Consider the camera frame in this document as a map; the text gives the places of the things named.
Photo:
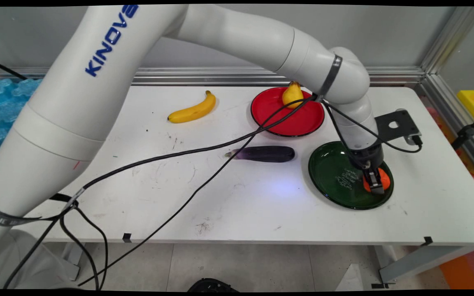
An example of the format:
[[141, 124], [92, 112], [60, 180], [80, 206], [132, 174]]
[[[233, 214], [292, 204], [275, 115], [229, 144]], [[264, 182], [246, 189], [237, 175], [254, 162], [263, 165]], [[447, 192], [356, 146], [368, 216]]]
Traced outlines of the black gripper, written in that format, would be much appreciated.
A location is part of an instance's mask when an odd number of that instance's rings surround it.
[[379, 172], [383, 158], [384, 154], [381, 144], [374, 144], [361, 150], [349, 150], [350, 163], [356, 169], [362, 170], [364, 180], [367, 182], [372, 194], [384, 194], [384, 187]]

